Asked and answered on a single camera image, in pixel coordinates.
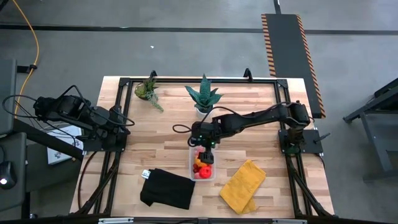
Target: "aloe plant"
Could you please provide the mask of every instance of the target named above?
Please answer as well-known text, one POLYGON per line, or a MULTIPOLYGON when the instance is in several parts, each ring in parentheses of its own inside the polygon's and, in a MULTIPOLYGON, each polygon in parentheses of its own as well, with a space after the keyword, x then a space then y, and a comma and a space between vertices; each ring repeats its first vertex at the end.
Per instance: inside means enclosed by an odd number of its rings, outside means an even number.
POLYGON ((200 91, 197 92, 193 90, 190 86, 185 86, 189 95, 194 100, 195 107, 199 109, 202 113, 208 113, 213 108, 213 105, 217 103, 223 96, 221 94, 216 94, 218 88, 210 90, 211 82, 207 80, 206 75, 203 74, 203 78, 200 82, 200 91))
POLYGON ((154 90, 157 88, 155 87, 156 79, 150 77, 144 80, 142 83, 138 84, 134 93, 143 100, 149 100, 152 105, 155 106, 160 112, 163 112, 163 108, 157 103, 159 100, 154 90))

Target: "white pot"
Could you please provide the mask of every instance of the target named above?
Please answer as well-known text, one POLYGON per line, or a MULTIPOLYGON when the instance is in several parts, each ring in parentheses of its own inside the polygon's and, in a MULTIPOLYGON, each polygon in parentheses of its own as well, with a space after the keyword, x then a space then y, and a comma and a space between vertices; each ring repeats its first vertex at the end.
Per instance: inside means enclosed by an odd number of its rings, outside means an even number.
MULTIPOLYGON (((207 113, 202 113, 202 112, 200 112, 198 108, 195 108, 195 109, 197 110, 197 117, 198 117, 200 120, 202 120, 202 119, 206 116, 207 113)), ((211 118, 211 114, 212 114, 213 112, 214 112, 214 110, 210 111, 210 114, 207 116, 206 119, 211 118)))

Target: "yellow cloth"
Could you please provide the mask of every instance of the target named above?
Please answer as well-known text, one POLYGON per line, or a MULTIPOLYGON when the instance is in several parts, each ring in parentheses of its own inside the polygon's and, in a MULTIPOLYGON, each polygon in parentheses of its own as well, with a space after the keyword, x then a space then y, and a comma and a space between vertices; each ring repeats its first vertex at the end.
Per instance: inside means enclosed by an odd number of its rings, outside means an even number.
POLYGON ((265 178, 266 173, 247 160, 221 189, 220 195, 239 215, 255 211, 252 197, 265 178))

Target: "black towel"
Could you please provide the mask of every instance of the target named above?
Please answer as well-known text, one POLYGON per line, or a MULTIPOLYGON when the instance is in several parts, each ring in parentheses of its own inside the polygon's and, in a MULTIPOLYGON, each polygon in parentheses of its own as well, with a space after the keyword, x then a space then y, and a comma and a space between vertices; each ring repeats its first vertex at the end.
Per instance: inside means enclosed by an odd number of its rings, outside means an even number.
POLYGON ((141 202, 151 206, 154 202, 189 209, 195 182, 162 169, 150 169, 141 191, 141 202))

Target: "wooden table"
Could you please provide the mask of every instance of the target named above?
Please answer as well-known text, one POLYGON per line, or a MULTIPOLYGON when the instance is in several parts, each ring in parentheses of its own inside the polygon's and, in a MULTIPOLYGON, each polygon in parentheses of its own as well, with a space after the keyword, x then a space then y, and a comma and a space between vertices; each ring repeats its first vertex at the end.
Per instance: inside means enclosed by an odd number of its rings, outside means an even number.
MULTIPOLYGON (((120 77, 104 77, 98 98, 98 106, 109 109, 114 105, 120 77)), ((300 100, 310 108, 302 79, 288 78, 292 101, 300 100)), ((127 139, 122 154, 118 181, 113 203, 112 216, 129 217, 243 217, 243 218, 292 218, 292 199, 284 156, 280 153, 277 131, 279 123, 270 123, 245 129, 231 138, 222 139, 215 153, 217 158, 216 179, 212 182, 197 182, 189 210, 154 203, 151 207, 142 203, 139 194, 144 179, 144 169, 160 168, 177 175, 188 175, 189 134, 177 134, 172 125, 191 126, 197 121, 194 102, 189 97, 184 83, 157 83, 155 92, 164 112, 157 111, 148 101, 132 94, 129 118, 136 123, 130 127, 132 134, 127 139), (237 215, 219 196, 221 188, 237 169, 251 159, 267 173, 265 181, 258 188, 254 200, 258 209, 245 215, 237 215)), ((199 83, 187 83, 198 90, 199 83)), ((225 106, 245 114, 264 110, 275 104, 274 87, 268 84, 214 83, 224 94, 217 105, 225 106)), ((217 110, 215 115, 228 113, 217 110)), ((88 166, 81 188, 84 203, 98 185, 103 153, 97 153, 88 166)), ((303 154, 307 184, 324 208, 333 213, 328 184, 321 160, 314 155, 303 154)), ((103 206, 107 193, 104 194, 103 206)), ((71 212, 77 210, 77 194, 73 199, 71 212)), ((302 193, 298 190, 300 208, 304 211, 302 193)))

